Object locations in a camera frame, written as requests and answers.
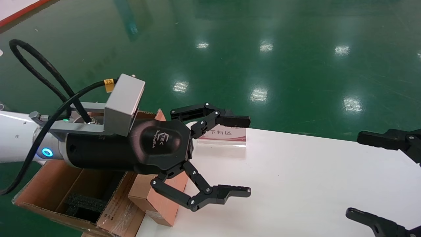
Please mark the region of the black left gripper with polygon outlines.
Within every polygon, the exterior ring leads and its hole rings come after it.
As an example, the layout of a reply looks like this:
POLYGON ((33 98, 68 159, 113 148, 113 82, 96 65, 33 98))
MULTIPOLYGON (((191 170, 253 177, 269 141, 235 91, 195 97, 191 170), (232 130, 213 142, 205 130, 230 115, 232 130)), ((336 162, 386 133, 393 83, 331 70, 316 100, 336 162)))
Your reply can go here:
POLYGON ((248 128, 250 117, 209 103, 173 109, 170 117, 170 121, 136 120, 127 136, 68 134, 64 160, 81 169, 158 174, 150 182, 153 190, 193 212, 208 204, 224 205, 229 197, 251 196, 250 187, 210 186, 189 161, 192 139, 200 138, 217 125, 248 128), (183 123, 196 119, 198 122, 190 129, 183 123), (165 183, 183 171, 199 190, 192 197, 165 183))

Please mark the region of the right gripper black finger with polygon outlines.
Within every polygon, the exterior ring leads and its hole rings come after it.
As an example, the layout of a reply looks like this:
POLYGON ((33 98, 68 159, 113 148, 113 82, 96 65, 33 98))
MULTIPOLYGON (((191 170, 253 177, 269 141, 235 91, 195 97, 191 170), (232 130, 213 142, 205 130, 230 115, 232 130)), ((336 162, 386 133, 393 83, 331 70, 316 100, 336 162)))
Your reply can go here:
POLYGON ((421 130, 403 131, 389 129, 385 133, 361 131, 358 143, 388 150, 401 150, 416 164, 421 164, 421 130))
POLYGON ((421 227, 417 226, 413 229, 406 229, 402 225, 398 225, 388 219, 384 219, 368 212, 363 212, 356 208, 348 208, 346 217, 362 225, 366 225, 373 231, 376 237, 420 237, 421 227))

